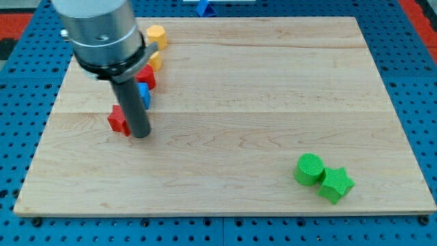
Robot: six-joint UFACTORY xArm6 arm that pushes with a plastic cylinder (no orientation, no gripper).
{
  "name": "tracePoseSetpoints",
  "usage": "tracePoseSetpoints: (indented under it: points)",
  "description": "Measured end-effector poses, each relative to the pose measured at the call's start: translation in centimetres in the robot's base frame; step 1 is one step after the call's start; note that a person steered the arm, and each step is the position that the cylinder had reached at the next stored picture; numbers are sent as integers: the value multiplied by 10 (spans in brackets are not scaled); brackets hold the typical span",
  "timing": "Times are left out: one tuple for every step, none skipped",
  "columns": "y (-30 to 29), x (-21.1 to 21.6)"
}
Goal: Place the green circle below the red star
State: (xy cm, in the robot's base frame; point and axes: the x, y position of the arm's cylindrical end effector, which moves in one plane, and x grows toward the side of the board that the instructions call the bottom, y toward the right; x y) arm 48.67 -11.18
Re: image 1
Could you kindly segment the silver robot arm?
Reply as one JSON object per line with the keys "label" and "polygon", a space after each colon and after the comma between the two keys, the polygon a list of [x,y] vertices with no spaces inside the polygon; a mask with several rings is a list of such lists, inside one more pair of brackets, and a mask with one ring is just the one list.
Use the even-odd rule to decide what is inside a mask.
{"label": "silver robot arm", "polygon": [[129,0],[52,0],[82,69],[100,80],[129,80],[158,52],[139,31]]}

